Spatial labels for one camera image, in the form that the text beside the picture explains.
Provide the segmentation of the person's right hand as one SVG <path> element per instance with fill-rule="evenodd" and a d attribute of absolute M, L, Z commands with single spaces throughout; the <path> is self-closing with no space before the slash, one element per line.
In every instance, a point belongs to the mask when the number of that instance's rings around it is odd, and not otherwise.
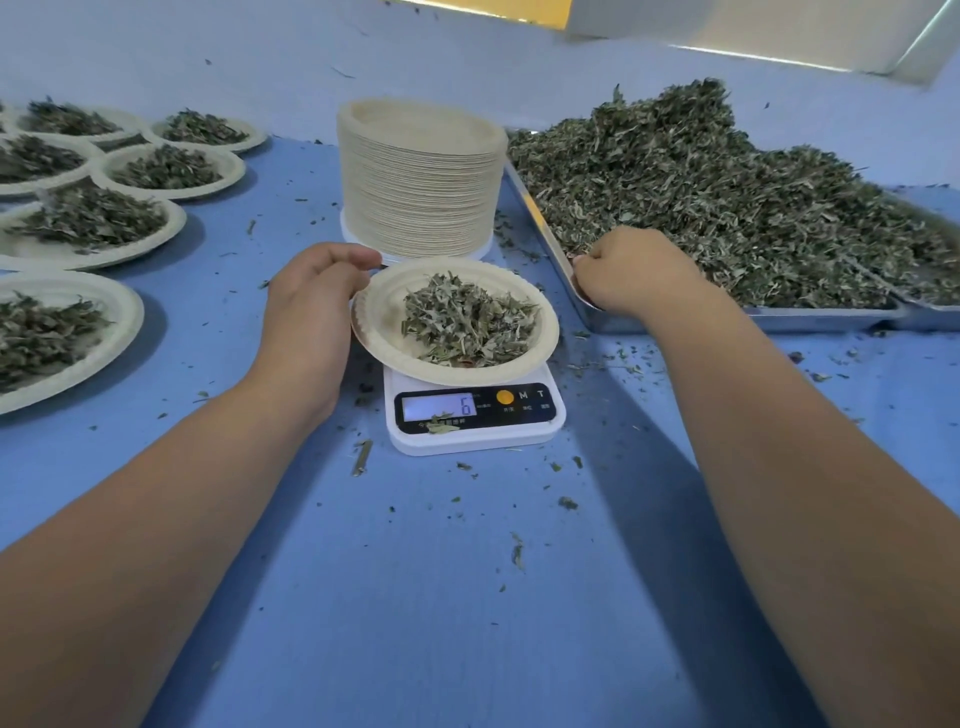
<path fill-rule="evenodd" d="M 601 310 L 645 320 L 660 309 L 717 296 L 694 262 L 653 228 L 618 226 L 587 254 L 606 264 L 608 307 Z"/>

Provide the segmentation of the person's left hand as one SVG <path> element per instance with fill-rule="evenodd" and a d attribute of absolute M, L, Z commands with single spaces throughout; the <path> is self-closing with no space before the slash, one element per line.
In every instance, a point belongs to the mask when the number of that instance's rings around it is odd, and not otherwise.
<path fill-rule="evenodd" d="M 315 428 L 339 400 L 352 346 L 352 300 L 376 270 L 337 263 L 300 271 L 296 256 L 270 279 L 258 350 L 244 381 Z"/>

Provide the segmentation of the single cream paper plate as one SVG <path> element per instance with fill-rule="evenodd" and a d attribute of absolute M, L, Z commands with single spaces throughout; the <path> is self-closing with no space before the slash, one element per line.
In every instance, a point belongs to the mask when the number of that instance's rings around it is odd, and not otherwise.
<path fill-rule="evenodd" d="M 422 348 L 402 334 L 403 299 L 436 274 L 452 273 L 492 294 L 511 294 L 539 307 L 528 351 L 508 363 L 486 368 L 450 368 L 419 359 Z M 509 383 L 545 364 L 560 336 L 559 319 L 544 293 L 511 270 L 460 257 L 432 257 L 398 263 L 374 274 L 354 297 L 352 326 L 357 339 L 386 368 L 425 383 L 494 385 Z"/>

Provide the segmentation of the person's left forearm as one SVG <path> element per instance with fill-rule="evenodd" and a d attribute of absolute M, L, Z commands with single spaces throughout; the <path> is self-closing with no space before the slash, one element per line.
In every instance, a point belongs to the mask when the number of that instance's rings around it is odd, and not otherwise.
<path fill-rule="evenodd" d="M 0 551 L 0 728 L 139 728 L 342 379 L 249 374 Z"/>

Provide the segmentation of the person's right forearm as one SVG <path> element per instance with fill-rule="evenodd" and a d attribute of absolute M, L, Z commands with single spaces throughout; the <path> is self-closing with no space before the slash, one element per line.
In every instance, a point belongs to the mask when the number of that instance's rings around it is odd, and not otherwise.
<path fill-rule="evenodd" d="M 722 291 L 642 297 L 718 520 L 833 728 L 960 728 L 960 517 Z"/>

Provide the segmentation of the tall stack of empty plates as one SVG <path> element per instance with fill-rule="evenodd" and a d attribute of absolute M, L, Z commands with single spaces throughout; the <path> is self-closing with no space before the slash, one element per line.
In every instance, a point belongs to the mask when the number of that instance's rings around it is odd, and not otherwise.
<path fill-rule="evenodd" d="M 378 251 L 384 265 L 489 254 L 503 127 L 456 107 L 362 98 L 338 109 L 337 139 L 346 242 Z"/>

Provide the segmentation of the dried green herb portion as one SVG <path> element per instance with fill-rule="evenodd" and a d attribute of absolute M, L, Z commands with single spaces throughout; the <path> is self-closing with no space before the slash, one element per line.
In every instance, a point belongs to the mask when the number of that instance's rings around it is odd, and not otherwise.
<path fill-rule="evenodd" d="M 449 368 L 502 365 L 525 355 L 540 308 L 493 294 L 454 273 L 436 273 L 403 298 L 401 333 L 419 344 L 418 359 Z"/>

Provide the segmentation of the big pile of dried herbs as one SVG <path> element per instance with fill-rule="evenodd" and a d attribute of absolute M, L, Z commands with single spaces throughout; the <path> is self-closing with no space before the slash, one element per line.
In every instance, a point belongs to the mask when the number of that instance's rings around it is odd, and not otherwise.
<path fill-rule="evenodd" d="M 888 289 L 960 306 L 960 251 L 832 151 L 762 150 L 720 79 L 610 101 L 508 157 L 573 258 L 618 226 L 655 229 L 746 307 L 881 309 Z"/>

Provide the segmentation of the white digital kitchen scale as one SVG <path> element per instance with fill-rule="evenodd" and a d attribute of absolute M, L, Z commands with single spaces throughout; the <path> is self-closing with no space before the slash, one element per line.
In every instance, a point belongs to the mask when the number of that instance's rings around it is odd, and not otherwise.
<path fill-rule="evenodd" d="M 383 392 L 390 443 L 414 457 L 544 445 L 568 416 L 546 363 L 493 385 L 431 384 L 384 368 Z"/>

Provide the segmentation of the group of herb-filled paper dishes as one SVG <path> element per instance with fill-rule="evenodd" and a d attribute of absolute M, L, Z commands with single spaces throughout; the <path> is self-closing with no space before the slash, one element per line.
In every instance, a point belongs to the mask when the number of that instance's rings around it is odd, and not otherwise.
<path fill-rule="evenodd" d="M 7 133 L 0 133 L 0 141 L 36 138 L 83 156 L 84 163 L 54 176 L 0 183 L 0 199 L 57 191 L 89 180 L 98 188 L 114 189 L 138 199 L 158 202 L 167 221 L 160 231 L 123 249 L 81 255 L 64 245 L 46 251 L 41 243 L 28 242 L 27 235 L 13 232 L 15 221 L 41 208 L 38 200 L 0 212 L 0 303 L 6 303 L 17 293 L 36 298 L 48 307 L 90 301 L 100 306 L 106 319 L 106 327 L 100 333 L 83 341 L 83 358 L 78 362 L 0 393 L 0 416 L 49 400 L 89 380 L 131 346 L 143 326 L 143 301 L 129 286 L 94 271 L 142 258 L 171 241 L 184 229 L 187 221 L 186 211 L 179 201 L 210 197 L 240 183 L 246 174 L 246 163 L 240 153 L 258 148 L 268 139 L 264 130 L 240 119 L 228 118 L 226 124 L 245 134 L 244 140 L 221 145 L 182 143 L 183 148 L 196 149 L 210 157 L 222 176 L 220 179 L 194 191 L 142 190 L 117 183 L 110 177 L 110 172 L 143 157 L 153 147 L 167 143 L 167 139 L 160 135 L 164 123 L 144 125 L 137 116 L 112 108 L 92 107 L 89 112 L 109 118 L 119 129 L 98 135 L 34 132 L 22 126 L 26 114 L 19 111 L 6 113 L 3 123 Z"/>

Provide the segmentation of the large steel tray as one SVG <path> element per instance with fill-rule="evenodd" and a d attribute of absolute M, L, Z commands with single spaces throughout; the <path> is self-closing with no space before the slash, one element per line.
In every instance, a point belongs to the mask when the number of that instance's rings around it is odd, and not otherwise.
<path fill-rule="evenodd" d="M 560 284 L 583 328 L 592 334 L 645 334 L 644 326 L 593 305 L 580 295 L 572 280 L 572 267 L 553 231 L 546 223 L 534 197 L 528 192 L 520 174 L 510 162 L 505 164 L 504 183 L 518 200 L 532 226 L 533 237 L 550 261 Z M 889 297 L 881 308 L 772 308 L 745 309 L 750 319 L 765 334 L 844 334 L 866 332 L 873 327 L 894 327 L 906 320 L 906 305 Z"/>

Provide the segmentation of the blue table cover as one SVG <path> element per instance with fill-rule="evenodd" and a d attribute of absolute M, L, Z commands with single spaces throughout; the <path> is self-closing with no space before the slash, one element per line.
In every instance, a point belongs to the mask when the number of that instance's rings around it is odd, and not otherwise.
<path fill-rule="evenodd" d="M 90 379 L 0 416 L 0 552 L 244 381 L 271 278 L 340 242 L 336 147 L 272 138 L 104 276 L 145 310 Z M 415 457 L 351 339 L 139 728 L 834 728 L 731 550 L 654 336 L 584 329 L 508 184 L 494 262 L 549 297 L 548 443 Z M 960 518 L 960 333 L 765 335 Z M 371 439 L 352 477 L 354 444 Z"/>

